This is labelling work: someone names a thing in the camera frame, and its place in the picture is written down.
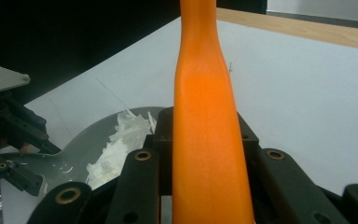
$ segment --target orange carrot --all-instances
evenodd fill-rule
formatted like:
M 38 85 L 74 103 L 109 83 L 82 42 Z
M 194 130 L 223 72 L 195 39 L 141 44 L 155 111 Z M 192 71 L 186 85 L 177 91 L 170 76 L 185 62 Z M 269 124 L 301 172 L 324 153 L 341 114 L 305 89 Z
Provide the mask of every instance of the orange carrot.
M 173 110 L 174 224 L 254 223 L 215 0 L 181 0 Z

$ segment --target carrot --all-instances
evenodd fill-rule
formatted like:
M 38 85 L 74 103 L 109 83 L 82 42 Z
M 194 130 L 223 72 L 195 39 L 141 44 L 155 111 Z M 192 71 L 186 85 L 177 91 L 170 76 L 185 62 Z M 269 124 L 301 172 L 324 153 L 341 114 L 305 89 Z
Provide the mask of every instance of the carrot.
M 173 110 L 173 223 L 254 223 L 215 0 L 181 0 Z

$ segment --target screw hole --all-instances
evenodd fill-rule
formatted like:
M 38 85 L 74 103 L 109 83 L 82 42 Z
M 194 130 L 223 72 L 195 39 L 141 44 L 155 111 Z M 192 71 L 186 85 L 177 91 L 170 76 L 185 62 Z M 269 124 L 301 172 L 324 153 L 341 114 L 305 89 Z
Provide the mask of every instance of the screw hole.
M 284 155 L 278 151 L 268 151 L 267 155 L 275 161 L 282 161 L 284 159 Z
M 81 191 L 79 188 L 68 188 L 63 189 L 56 196 L 56 203 L 59 204 L 68 204 L 74 202 L 78 197 L 80 197 Z
M 147 161 L 152 157 L 152 154 L 148 151 L 140 151 L 135 154 L 135 159 L 137 161 Z
M 330 218 L 328 218 L 322 213 L 313 214 L 313 218 L 321 224 L 331 224 Z
M 125 223 L 134 223 L 134 222 L 138 221 L 138 214 L 136 214 L 134 212 L 129 212 L 124 216 L 123 221 Z

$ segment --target white wall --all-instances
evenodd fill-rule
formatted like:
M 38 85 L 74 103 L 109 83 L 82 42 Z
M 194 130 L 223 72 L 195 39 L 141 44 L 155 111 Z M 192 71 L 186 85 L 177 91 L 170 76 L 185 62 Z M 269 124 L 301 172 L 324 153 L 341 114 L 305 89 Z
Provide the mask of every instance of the white wall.
M 358 0 L 268 0 L 268 11 L 358 21 Z

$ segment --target white table surface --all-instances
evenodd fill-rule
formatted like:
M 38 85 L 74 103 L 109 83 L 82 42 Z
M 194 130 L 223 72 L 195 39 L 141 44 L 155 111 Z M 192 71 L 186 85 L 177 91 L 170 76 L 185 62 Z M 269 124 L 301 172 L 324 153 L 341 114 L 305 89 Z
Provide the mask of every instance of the white table surface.
M 315 184 L 337 194 L 358 183 L 358 49 L 223 21 L 218 32 L 238 111 L 261 147 L 289 153 Z M 48 121 L 50 141 L 64 148 L 123 110 L 120 101 L 172 106 L 179 45 L 177 19 L 27 107 Z M 25 223 L 37 199 L 5 181 L 2 191 L 5 223 Z

